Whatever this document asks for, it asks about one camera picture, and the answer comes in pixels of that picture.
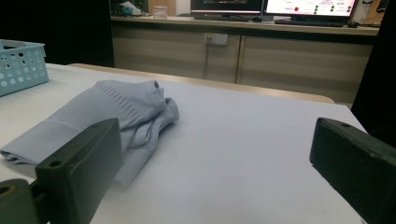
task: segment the cable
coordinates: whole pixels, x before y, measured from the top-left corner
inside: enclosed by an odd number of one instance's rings
[[[204,74],[202,76],[202,79],[206,79],[206,72],[207,72],[207,62],[209,61],[209,46],[210,42],[212,42],[212,37],[207,37],[206,38],[206,43],[205,43],[205,65],[204,65]]]

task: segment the computer monitor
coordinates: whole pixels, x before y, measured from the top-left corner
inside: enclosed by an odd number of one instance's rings
[[[191,0],[192,16],[260,16],[263,0]]]
[[[331,21],[347,24],[357,0],[265,0],[263,15],[290,17],[293,21]]]

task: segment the beige partition panel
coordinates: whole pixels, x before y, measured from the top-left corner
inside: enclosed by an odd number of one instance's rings
[[[155,6],[168,8],[168,16],[176,16],[176,0],[148,0],[148,13],[152,15]]]
[[[372,46],[245,38],[237,82],[353,103]]]
[[[203,78],[206,57],[204,34],[112,29],[117,68]],[[207,54],[207,79],[234,83],[238,50],[239,35],[229,35],[227,46],[211,45]]]

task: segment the monitor screen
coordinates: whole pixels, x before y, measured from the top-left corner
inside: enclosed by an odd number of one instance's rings
[[[262,0],[191,0],[191,15],[262,14]]]
[[[265,0],[263,14],[349,20],[356,0]]]

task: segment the small box on desk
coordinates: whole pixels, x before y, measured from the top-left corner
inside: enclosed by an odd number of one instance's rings
[[[44,44],[0,39],[0,96],[49,81]]]

